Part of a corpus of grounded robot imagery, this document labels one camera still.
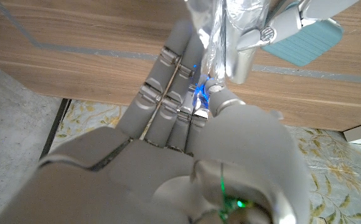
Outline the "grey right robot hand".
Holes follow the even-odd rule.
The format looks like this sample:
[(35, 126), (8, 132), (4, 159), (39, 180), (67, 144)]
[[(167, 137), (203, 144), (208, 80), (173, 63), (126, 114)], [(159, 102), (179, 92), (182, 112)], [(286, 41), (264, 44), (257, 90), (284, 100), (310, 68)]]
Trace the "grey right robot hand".
[(309, 172), (279, 119), (208, 81), (190, 102), (202, 43), (175, 24), (114, 127), (40, 160), (0, 223), (308, 223)]

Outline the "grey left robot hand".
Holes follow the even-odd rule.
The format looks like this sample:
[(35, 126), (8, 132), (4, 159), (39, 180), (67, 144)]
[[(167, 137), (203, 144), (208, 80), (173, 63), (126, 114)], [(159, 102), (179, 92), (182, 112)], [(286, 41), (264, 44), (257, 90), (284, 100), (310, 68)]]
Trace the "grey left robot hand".
[(243, 34), (237, 42), (237, 51), (275, 44), (297, 34), (303, 27), (327, 20), (359, 0), (302, 0), (297, 5), (271, 18), (264, 28)]

